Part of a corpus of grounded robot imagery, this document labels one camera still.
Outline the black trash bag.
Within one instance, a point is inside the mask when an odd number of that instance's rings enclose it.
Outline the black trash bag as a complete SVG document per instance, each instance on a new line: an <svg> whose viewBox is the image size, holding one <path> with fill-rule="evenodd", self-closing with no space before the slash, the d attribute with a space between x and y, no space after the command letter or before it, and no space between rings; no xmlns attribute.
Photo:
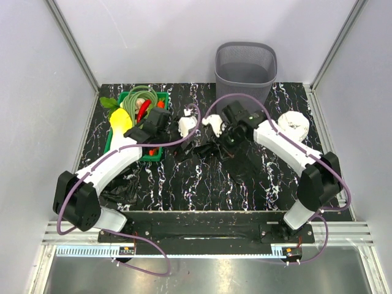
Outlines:
<svg viewBox="0 0 392 294"><path fill-rule="evenodd" d="M137 179L117 176L105 186L100 196L111 202L133 205L137 202L137 192Z"/></svg>
<svg viewBox="0 0 392 294"><path fill-rule="evenodd" d="M188 140L169 150L177 162L196 157L204 160L214 159L237 184L254 181L265 186L269 180L269 174L263 167L262 160L252 150L252 143L249 140L230 146L221 139L209 137L201 143Z"/></svg>

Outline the grey mesh trash bin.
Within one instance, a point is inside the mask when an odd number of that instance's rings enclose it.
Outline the grey mesh trash bin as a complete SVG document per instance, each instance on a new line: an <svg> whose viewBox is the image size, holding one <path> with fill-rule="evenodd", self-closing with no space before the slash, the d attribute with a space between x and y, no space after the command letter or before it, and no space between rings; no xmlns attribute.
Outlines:
<svg viewBox="0 0 392 294"><path fill-rule="evenodd" d="M215 57L216 97L248 94L265 103L277 76L275 51L264 43L227 42Z"/></svg>

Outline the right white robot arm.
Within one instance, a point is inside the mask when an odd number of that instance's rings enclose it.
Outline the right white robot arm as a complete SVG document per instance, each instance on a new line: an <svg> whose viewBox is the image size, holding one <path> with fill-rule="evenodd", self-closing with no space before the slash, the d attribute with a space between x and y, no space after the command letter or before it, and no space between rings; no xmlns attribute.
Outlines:
<svg viewBox="0 0 392 294"><path fill-rule="evenodd" d="M266 111L249 113L234 101L223 109L223 114L226 121L220 115L211 115L203 123L212 125L215 136L226 150L248 139L268 148L300 176L297 200L278 228L283 241L293 242L301 234L300 227L341 192L343 184L337 155L332 152L322 154L294 141Z"/></svg>

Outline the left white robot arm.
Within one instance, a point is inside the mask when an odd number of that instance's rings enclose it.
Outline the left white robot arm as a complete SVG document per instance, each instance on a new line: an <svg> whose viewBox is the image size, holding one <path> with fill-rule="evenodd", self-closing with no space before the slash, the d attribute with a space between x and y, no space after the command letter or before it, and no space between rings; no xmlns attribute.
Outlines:
<svg viewBox="0 0 392 294"><path fill-rule="evenodd" d="M189 104L184 109L184 116L169 124L170 112L155 107L142 128L133 127L123 132L109 152L76 173L61 173L53 202L53 211L58 216L57 233L71 232L62 230L61 222L65 220L73 229L83 232L92 228L108 230L118 241L128 241L133 228L126 223L127 217L115 209L103 207L99 195L116 176L150 149L178 147L190 139L202 118L201 115L192 116L191 109L200 110L195 104Z"/></svg>

